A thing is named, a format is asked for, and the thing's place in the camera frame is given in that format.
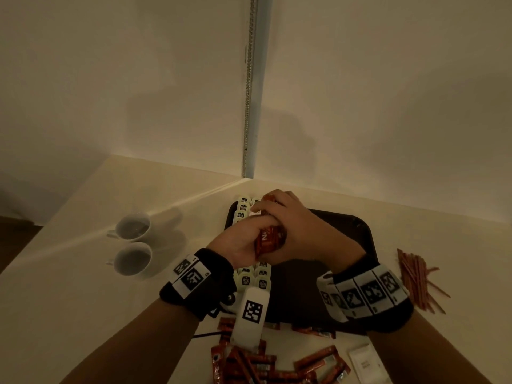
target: wall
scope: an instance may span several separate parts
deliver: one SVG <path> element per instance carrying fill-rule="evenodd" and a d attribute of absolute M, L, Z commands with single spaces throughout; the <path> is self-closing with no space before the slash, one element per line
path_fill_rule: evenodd
<path fill-rule="evenodd" d="M 240 175 L 247 16 L 248 0 L 0 0 L 3 203 L 44 224 L 109 154 Z"/>
<path fill-rule="evenodd" d="M 255 178 L 512 221 L 512 0 L 274 0 Z"/>

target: left hand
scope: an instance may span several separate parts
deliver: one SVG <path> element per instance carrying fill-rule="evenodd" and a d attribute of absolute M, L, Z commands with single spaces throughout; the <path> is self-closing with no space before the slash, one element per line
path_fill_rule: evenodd
<path fill-rule="evenodd" d="M 261 229 L 277 226 L 271 215 L 254 215 L 227 228 L 208 244 L 207 248 L 225 257 L 234 269 L 256 264 L 254 240 Z"/>

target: table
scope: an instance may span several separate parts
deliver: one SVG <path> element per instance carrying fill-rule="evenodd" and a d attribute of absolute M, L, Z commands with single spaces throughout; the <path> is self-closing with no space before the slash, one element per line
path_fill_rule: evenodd
<path fill-rule="evenodd" d="M 172 264 L 222 231 L 239 195 L 255 197 L 278 187 L 294 191 L 310 208 L 362 218 L 379 259 L 397 273 L 397 247 L 439 266 L 431 280 L 452 296 L 438 299 L 448 315 L 422 315 L 492 382 L 508 381 L 511 226 L 111 156 L 0 275 L 0 382 L 61 380 L 158 296 Z M 148 212 L 161 232 L 153 243 L 156 268 L 143 277 L 121 277 L 106 262 L 123 243 L 105 234 L 136 210 Z M 197 334 L 216 325 L 207 318 Z M 278 355 L 279 369 L 332 343 L 270 329 L 263 338 L 268 352 Z M 209 348 L 217 341 L 192 340 L 170 382 L 210 383 Z M 366 342 L 364 336 L 339 333 L 334 343 L 348 361 L 346 351 Z M 356 382 L 350 375 L 347 384 Z"/>

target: black tray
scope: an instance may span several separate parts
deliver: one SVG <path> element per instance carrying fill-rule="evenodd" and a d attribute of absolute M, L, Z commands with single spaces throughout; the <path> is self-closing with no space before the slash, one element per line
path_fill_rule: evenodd
<path fill-rule="evenodd" d="M 227 214 L 226 230 L 233 224 L 237 201 Z M 370 256 L 377 258 L 372 232 L 368 225 L 353 215 L 310 209 L 313 214 L 357 241 Z M 317 277 L 329 269 L 318 261 L 290 260 L 272 266 L 270 302 L 267 322 L 285 322 L 299 327 L 320 327 L 345 333 L 366 334 L 354 321 L 340 323 L 329 316 L 317 289 Z"/>

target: cup handle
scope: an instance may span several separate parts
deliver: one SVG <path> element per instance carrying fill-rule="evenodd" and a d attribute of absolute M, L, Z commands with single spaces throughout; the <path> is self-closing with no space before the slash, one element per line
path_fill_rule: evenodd
<path fill-rule="evenodd" d="M 109 231 L 106 233 L 106 236 L 107 236 L 107 237 L 110 237 L 110 238 L 116 238 L 116 239 L 119 239 L 119 236 L 116 234 L 116 231 L 115 231 L 115 230 L 109 230 Z"/>

